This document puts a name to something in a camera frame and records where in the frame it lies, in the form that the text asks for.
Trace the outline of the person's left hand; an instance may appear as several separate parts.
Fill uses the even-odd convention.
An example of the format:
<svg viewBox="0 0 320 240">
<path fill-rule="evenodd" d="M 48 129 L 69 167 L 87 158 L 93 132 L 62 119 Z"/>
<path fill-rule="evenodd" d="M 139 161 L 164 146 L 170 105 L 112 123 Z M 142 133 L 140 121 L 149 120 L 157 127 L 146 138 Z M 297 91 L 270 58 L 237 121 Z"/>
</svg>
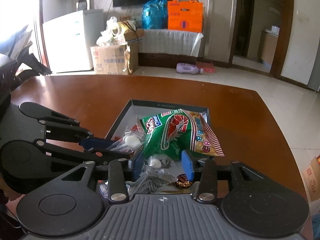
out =
<svg viewBox="0 0 320 240">
<path fill-rule="evenodd" d="M 15 192 L 6 184 L 2 174 L 0 175 L 0 189 L 3 191 L 4 196 L 10 201 L 14 201 L 22 196 L 22 194 Z"/>
</svg>

